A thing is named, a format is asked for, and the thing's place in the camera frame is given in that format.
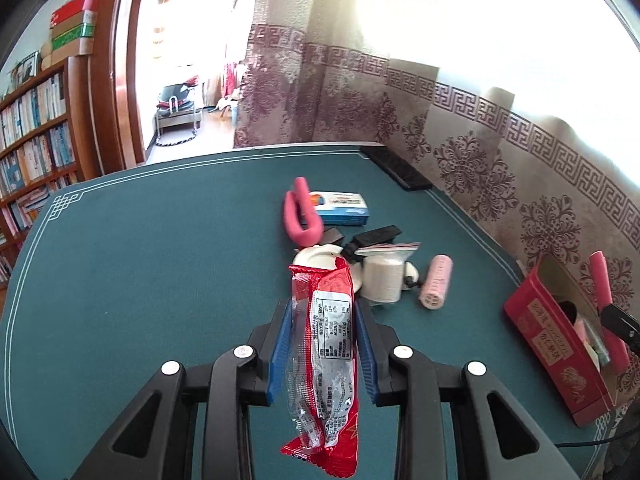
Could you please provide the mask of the pink foam curler bent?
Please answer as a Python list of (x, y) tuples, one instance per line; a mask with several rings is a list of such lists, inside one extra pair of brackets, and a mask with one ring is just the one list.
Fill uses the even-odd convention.
[(593, 252), (589, 257), (589, 264), (605, 348), (608, 350), (613, 372), (620, 376), (626, 372), (630, 357), (626, 342), (622, 338), (620, 309), (613, 302), (608, 264), (603, 252)]

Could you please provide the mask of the light blue tube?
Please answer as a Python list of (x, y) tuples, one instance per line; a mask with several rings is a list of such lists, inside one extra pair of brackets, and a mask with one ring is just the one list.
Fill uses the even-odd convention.
[(594, 329), (592, 324), (589, 322), (588, 318), (582, 318), (582, 322), (585, 325), (589, 344), (591, 348), (593, 348), (594, 352), (596, 352), (596, 355), (598, 357), (599, 366), (600, 367), (607, 366), (611, 362), (611, 357), (610, 357), (610, 354), (608, 353), (608, 349), (605, 347), (603, 339), (600, 337), (598, 332)]

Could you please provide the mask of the pink velcro hair roller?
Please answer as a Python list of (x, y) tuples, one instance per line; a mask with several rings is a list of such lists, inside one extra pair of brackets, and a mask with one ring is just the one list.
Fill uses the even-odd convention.
[(454, 263), (447, 255), (436, 255), (432, 259), (419, 295), (424, 308), (437, 310), (444, 305), (453, 267)]

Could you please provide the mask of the red snack packet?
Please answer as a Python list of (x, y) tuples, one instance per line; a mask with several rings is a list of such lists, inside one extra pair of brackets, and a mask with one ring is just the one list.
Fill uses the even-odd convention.
[(358, 465), (358, 370), (352, 274), (342, 257), (331, 269), (292, 264), (290, 413), (297, 436), (285, 455), (336, 478)]

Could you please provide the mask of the black funnel cup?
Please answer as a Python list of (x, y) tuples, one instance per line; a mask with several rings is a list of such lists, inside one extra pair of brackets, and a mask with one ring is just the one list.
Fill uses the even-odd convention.
[(564, 300), (560, 300), (558, 302), (558, 305), (559, 305), (560, 309), (562, 310), (562, 312), (567, 317), (568, 322), (570, 322), (570, 324), (574, 325), (576, 323), (577, 317), (578, 317), (576, 304), (574, 304), (573, 301), (564, 299)]

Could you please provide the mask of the red gift box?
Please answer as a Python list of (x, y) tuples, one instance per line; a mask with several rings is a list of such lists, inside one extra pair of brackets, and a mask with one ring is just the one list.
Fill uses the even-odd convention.
[(576, 304), (603, 339), (598, 310), (552, 255), (540, 257), (524, 282), (506, 300), (504, 312), (546, 370), (568, 411), (579, 426), (587, 426), (618, 405), (620, 376), (612, 365), (600, 367), (596, 352), (587, 352), (560, 309), (560, 300)]

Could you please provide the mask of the green felt table mat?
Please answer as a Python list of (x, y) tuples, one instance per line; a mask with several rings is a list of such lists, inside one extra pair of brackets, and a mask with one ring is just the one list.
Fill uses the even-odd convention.
[(43, 479), (64, 479), (163, 362), (198, 365), (246, 341), (291, 290), (282, 202), (297, 177), (361, 194), (370, 228), (393, 224), (454, 270), (445, 305), (414, 292), (378, 308), (436, 362), (484, 362), (581, 476), (605, 424), (575, 426), (503, 312), (521, 272), (442, 190), (402, 190), (354, 146), (233, 151), (81, 183), (42, 208), (1, 318), (1, 417)]

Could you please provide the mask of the white bandage roll in bag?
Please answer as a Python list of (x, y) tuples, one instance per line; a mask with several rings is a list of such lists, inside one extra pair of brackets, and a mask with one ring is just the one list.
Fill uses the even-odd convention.
[(419, 242), (377, 244), (356, 250), (362, 259), (360, 296), (378, 304), (394, 304), (404, 290), (420, 284), (420, 273), (409, 261)]

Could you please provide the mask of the black hair clip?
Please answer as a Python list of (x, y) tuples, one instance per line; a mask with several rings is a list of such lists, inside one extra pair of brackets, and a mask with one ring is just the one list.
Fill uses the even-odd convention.
[(383, 226), (382, 228), (357, 233), (344, 246), (341, 246), (335, 243), (342, 242), (344, 236), (337, 228), (331, 228), (326, 231), (326, 234), (329, 234), (330, 240), (334, 240), (335, 243), (323, 244), (320, 248), (330, 254), (342, 256), (349, 263), (361, 262), (362, 257), (356, 254), (358, 249), (390, 244), (400, 233), (401, 229), (397, 226)]

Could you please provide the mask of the white ceramic lid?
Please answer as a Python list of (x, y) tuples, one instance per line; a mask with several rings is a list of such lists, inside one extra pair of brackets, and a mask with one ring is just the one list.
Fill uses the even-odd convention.
[[(293, 259), (296, 266), (308, 266), (308, 268), (333, 270), (336, 268), (335, 260), (341, 255), (343, 248), (333, 244), (314, 245), (301, 249)], [(354, 292), (359, 292), (362, 286), (362, 265), (359, 262), (350, 262), (350, 275)]]

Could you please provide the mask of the patterned purple curtain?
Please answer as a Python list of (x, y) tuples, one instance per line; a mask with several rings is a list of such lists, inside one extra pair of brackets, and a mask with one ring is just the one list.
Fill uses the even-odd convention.
[(639, 38), (604, 0), (255, 0), (234, 143), (385, 144), (531, 268), (639, 310)]

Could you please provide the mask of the blue white medicine box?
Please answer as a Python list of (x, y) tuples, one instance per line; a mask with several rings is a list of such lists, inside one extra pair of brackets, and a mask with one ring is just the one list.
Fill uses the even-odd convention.
[(314, 211), (325, 226), (364, 226), (369, 208), (358, 193), (312, 191)]

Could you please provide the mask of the pink foam curler on box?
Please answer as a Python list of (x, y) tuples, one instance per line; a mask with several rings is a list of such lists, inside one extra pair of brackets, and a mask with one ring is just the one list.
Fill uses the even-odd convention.
[(320, 243), (323, 222), (314, 209), (304, 177), (297, 177), (292, 190), (285, 193), (283, 223), (286, 234), (298, 247), (306, 248)]

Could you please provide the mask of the wooden bookshelf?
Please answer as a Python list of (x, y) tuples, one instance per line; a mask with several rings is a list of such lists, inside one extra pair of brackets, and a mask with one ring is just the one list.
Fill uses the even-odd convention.
[(99, 177), (89, 61), (55, 63), (1, 101), (1, 288), (46, 201)]

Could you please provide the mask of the grey chair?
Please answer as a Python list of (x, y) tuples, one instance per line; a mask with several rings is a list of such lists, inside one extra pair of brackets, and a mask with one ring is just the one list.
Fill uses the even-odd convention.
[[(160, 92), (156, 104), (155, 145), (160, 148), (185, 144), (198, 136), (203, 120), (202, 100), (198, 97), (198, 76), (193, 76), (178, 84), (168, 84)], [(188, 125), (188, 135), (179, 140), (163, 140), (165, 129)]]

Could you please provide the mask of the stacked boxes on shelf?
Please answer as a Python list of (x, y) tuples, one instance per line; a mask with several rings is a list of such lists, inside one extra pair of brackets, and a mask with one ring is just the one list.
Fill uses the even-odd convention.
[(99, 0), (70, 0), (50, 18), (49, 37), (40, 50), (40, 68), (72, 56), (92, 55)]

